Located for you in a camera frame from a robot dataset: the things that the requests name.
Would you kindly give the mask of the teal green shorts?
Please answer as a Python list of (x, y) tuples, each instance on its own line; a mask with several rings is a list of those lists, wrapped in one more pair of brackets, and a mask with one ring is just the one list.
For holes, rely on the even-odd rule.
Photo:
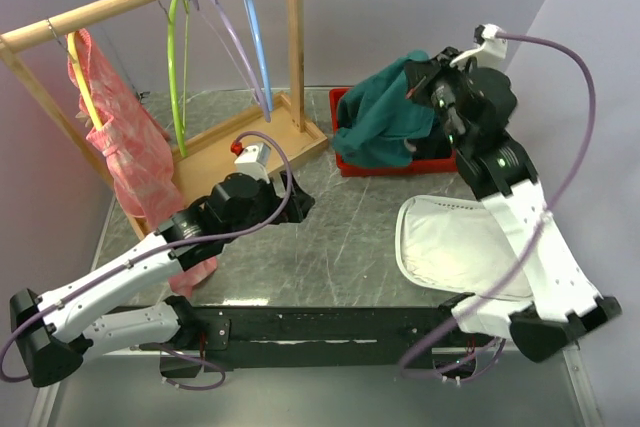
[(412, 162), (407, 142), (428, 137), (437, 120), (431, 108), (406, 98), (405, 64), (428, 59), (422, 50), (411, 51), (342, 95), (332, 145), (344, 162), (365, 169), (402, 168)]

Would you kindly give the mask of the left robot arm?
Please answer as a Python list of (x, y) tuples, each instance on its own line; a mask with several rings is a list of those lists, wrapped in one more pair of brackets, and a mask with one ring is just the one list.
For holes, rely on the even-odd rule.
[(172, 295), (138, 311), (116, 307), (138, 291), (217, 257), (236, 238), (268, 225), (300, 223), (315, 204), (287, 173), (284, 196), (271, 180), (233, 173), (173, 214), (136, 246), (67, 286), (10, 300), (12, 343), (35, 387), (55, 384), (83, 363), (140, 344), (184, 349), (205, 325), (189, 301)]

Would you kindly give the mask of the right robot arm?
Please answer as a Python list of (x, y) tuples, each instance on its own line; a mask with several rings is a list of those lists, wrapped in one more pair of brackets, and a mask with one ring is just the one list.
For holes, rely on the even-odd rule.
[(400, 359), (407, 368), (442, 339), (460, 345), (471, 334), (512, 341), (540, 363), (620, 316), (613, 296), (588, 280), (553, 218), (557, 197), (547, 200), (524, 147), (507, 131), (517, 106), (509, 78), (453, 50), (427, 61), (408, 61), (407, 97), (430, 108), (455, 153), (458, 172), (491, 214), (517, 256), (487, 291), (461, 294), (449, 313)]

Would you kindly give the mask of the green plastic hanger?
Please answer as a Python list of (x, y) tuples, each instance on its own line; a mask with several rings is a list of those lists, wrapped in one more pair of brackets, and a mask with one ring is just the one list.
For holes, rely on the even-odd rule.
[[(172, 118), (175, 130), (175, 139), (178, 151), (182, 157), (188, 155), (185, 139), (186, 131), (186, 88), (188, 80), (188, 54), (189, 54), (189, 21), (190, 21), (190, 0), (171, 0), (167, 14), (167, 68), (169, 93), (171, 102)], [(184, 10), (184, 40), (183, 40), (183, 72), (182, 87), (178, 89), (178, 72), (176, 60), (176, 25), (178, 6)]]

